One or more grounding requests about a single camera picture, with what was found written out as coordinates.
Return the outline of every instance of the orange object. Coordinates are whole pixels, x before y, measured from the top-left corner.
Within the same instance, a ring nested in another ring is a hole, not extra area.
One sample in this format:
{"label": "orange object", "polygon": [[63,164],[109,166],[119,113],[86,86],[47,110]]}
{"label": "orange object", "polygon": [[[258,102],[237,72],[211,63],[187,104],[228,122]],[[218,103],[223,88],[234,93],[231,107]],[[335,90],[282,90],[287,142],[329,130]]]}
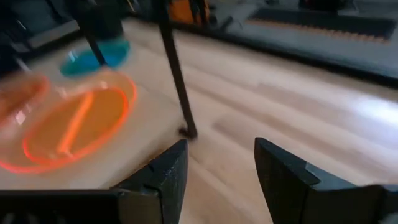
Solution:
{"label": "orange object", "polygon": [[18,129],[15,134],[0,136],[6,146],[0,150],[0,166],[18,174],[59,169],[92,154],[117,133],[133,109],[134,82],[105,70],[80,83],[48,95],[27,122],[12,127]]}
{"label": "orange object", "polygon": [[[208,20],[210,11],[207,2],[205,3],[205,15]],[[175,22],[183,22],[187,24],[201,24],[199,12],[194,12],[195,19],[192,16],[192,10],[189,0],[175,0],[170,3],[169,15]]]}

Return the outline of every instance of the black metal rod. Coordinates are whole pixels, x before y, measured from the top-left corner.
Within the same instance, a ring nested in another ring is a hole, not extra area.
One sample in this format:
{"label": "black metal rod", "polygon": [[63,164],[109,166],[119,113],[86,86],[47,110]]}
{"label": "black metal rod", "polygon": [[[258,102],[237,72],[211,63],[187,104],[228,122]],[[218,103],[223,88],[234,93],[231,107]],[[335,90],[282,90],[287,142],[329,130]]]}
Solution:
{"label": "black metal rod", "polygon": [[175,88],[180,100],[182,113],[184,115],[185,122],[187,123],[187,129],[184,131],[184,134],[193,139],[198,136],[198,132],[193,120],[187,89],[185,88],[180,62],[178,60],[177,49],[174,44],[173,30],[169,22],[169,15],[167,14],[166,2],[163,0],[154,0],[154,9],[167,59],[169,60],[170,69],[172,71]]}
{"label": "black metal rod", "polygon": [[57,22],[63,21],[63,17],[60,15],[60,13],[58,12],[57,8],[55,8],[54,3],[51,0],[45,0],[45,2],[47,3],[49,8],[51,9],[51,13],[53,15],[53,18]]}
{"label": "black metal rod", "polygon": [[101,66],[106,65],[106,60],[104,58],[104,55],[102,54],[100,47],[98,46],[97,42],[95,41],[95,38],[87,31],[86,27],[84,26],[84,23],[80,22],[79,19],[76,19],[76,21],[77,21],[77,24],[79,25],[80,30],[82,31],[83,35],[86,37],[86,40],[87,40],[88,44],[90,45],[90,48],[93,51],[98,63]]}
{"label": "black metal rod", "polygon": [[192,21],[197,24],[197,3],[196,0],[189,0],[189,7],[191,9]]}
{"label": "black metal rod", "polygon": [[207,26],[207,18],[206,18],[206,2],[205,0],[197,0],[199,6],[199,13],[202,26]]}

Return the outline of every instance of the blue petri dish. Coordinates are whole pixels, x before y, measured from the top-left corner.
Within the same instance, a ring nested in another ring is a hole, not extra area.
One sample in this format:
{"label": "blue petri dish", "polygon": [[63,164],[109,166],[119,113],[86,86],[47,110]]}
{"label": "blue petri dish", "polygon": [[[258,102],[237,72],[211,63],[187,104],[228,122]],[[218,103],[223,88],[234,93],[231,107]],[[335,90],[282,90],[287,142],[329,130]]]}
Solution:
{"label": "blue petri dish", "polygon": [[[98,42],[98,47],[111,68],[118,68],[123,64],[130,51],[130,43],[125,39]],[[73,51],[69,52],[68,59],[61,65],[60,71],[68,78],[78,78],[89,75],[100,67],[93,51],[87,49],[77,54]]]}

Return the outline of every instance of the wooden surface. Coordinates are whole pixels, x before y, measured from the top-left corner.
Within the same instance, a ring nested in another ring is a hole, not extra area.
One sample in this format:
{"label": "wooden surface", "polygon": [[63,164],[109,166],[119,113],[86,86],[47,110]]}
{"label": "wooden surface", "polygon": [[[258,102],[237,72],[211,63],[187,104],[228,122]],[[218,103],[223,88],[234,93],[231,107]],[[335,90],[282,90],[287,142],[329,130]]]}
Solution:
{"label": "wooden surface", "polygon": [[[156,27],[125,23],[148,76],[177,102]],[[180,223],[272,223],[254,165],[256,136],[355,184],[398,184],[398,92],[175,32],[199,138],[190,143]]]}

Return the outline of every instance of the hardwood floor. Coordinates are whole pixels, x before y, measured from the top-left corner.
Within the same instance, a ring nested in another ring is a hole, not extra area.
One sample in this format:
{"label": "hardwood floor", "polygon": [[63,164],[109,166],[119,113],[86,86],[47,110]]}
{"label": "hardwood floor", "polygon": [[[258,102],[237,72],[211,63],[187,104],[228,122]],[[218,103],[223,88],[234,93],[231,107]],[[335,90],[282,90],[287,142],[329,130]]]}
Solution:
{"label": "hardwood floor", "polygon": [[[124,28],[132,60],[147,61],[135,81],[177,102],[157,28]],[[175,36],[199,131],[180,223],[272,223],[254,165],[257,136],[355,184],[398,184],[398,91]]]}

